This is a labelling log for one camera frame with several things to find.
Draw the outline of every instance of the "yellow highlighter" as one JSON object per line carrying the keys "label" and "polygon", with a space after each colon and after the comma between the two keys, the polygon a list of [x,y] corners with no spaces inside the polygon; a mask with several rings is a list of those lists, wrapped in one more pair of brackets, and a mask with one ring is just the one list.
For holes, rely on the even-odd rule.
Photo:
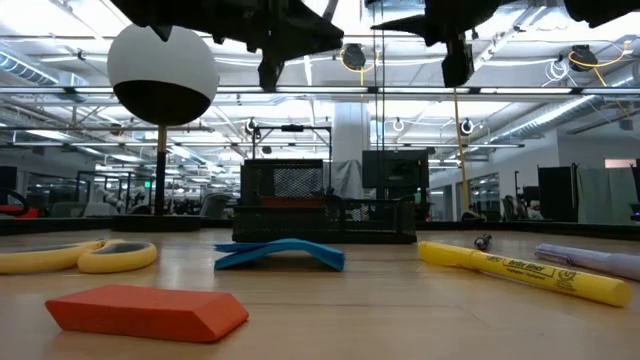
{"label": "yellow highlighter", "polygon": [[418,251],[431,264],[483,271],[613,306],[631,302],[631,287],[618,279],[427,241]]}

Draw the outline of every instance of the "orange foam block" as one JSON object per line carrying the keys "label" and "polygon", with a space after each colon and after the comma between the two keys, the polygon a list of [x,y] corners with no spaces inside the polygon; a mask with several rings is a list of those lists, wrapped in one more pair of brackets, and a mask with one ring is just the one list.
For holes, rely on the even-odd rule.
{"label": "orange foam block", "polygon": [[60,328],[154,339],[211,342],[247,320],[247,310],[222,292],[109,285],[48,300]]}

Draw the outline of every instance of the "white sphere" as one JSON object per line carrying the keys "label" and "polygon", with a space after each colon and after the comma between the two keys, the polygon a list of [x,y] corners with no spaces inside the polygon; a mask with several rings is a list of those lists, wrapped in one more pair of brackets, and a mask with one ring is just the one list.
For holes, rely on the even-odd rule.
{"label": "white sphere", "polygon": [[128,26],[113,41],[107,68],[120,103],[156,125],[197,119],[218,90],[211,50],[196,33],[177,26],[167,42],[149,27]]}

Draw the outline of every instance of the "table surface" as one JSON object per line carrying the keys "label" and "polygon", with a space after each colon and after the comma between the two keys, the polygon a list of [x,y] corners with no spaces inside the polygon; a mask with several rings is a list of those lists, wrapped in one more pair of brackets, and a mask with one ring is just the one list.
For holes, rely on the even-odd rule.
{"label": "table surface", "polygon": [[[420,240],[472,246],[476,232]],[[640,242],[494,232],[492,252],[533,260],[547,242],[640,255]],[[292,253],[213,270],[229,230],[193,234],[88,231],[0,237],[0,251],[98,238],[151,241],[157,262],[120,274],[77,269],[0,276],[0,359],[638,359],[640,286],[618,309],[514,281],[421,262],[416,245],[337,245],[342,273]],[[50,298],[107,285],[228,291],[249,321],[214,344],[62,332]]]}

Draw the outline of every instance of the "blue plastic piece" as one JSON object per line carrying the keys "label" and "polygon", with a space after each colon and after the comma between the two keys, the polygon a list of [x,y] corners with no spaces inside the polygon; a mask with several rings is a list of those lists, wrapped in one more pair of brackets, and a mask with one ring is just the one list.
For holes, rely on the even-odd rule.
{"label": "blue plastic piece", "polygon": [[333,269],[344,270],[344,253],[342,251],[299,239],[282,239],[268,243],[219,244],[215,245],[215,249],[231,253],[216,260],[216,270],[253,261],[281,251],[306,251]]}

